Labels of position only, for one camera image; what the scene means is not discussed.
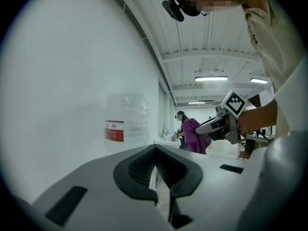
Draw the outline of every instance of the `fluorescent light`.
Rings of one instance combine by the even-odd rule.
[[[251,81],[251,82],[257,82],[257,83],[262,83],[262,84],[266,84],[266,83],[268,83],[268,81],[267,81],[267,80],[263,80],[263,79],[256,79],[256,78],[252,78],[250,81]]]
[[[188,104],[204,104],[205,102],[190,102]]]
[[[207,77],[196,77],[195,81],[208,81],[208,80],[227,80],[228,76],[207,76]]]

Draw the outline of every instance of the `white ceiling panel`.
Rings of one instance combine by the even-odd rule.
[[[250,97],[267,85],[256,85],[251,78],[263,77],[263,70],[250,43],[241,7],[172,19],[162,6],[164,0],[132,0],[146,22],[166,68],[165,75],[174,88],[177,103],[186,98],[223,97],[230,90]],[[228,76],[223,83],[197,83],[197,76]]]

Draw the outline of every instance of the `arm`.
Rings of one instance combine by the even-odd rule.
[[[184,131],[181,133],[178,133],[178,136],[184,136]]]
[[[239,117],[240,133],[276,125],[277,103],[273,99],[267,105],[243,112]]]

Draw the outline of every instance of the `woman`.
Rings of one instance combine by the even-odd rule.
[[[184,121],[188,120],[189,118],[185,115],[185,113],[183,111],[179,111],[176,115],[175,115],[175,118],[182,122],[182,125],[184,123]],[[182,125],[181,125],[181,131],[176,135],[176,137],[182,137],[181,140],[181,146],[180,146],[180,149],[183,149],[183,150],[188,150],[186,144],[185,144],[185,137],[184,137],[184,132],[183,132],[183,129],[182,129]]]
[[[200,127],[200,123],[198,123],[195,119],[189,119],[183,111],[179,111],[176,115],[177,119],[182,122],[181,125],[181,133],[178,136],[184,137],[184,142],[188,145],[188,150],[190,152],[206,154],[205,150],[211,144],[211,138],[206,135],[197,135],[194,133],[194,130]]]

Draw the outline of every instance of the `gray panel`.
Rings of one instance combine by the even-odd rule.
[[[194,161],[203,171],[203,179],[194,193],[176,199],[180,213],[194,220],[181,230],[232,231],[265,227],[301,181],[307,163],[307,137],[305,132],[279,138],[269,148],[254,150],[249,161],[164,146]],[[114,182],[113,170],[117,163],[145,148],[131,149],[82,165],[44,192],[34,203],[34,208],[45,214],[76,185],[88,191],[65,225],[69,230],[173,230],[152,201],[131,199]],[[223,164],[244,170],[238,174],[219,168]]]

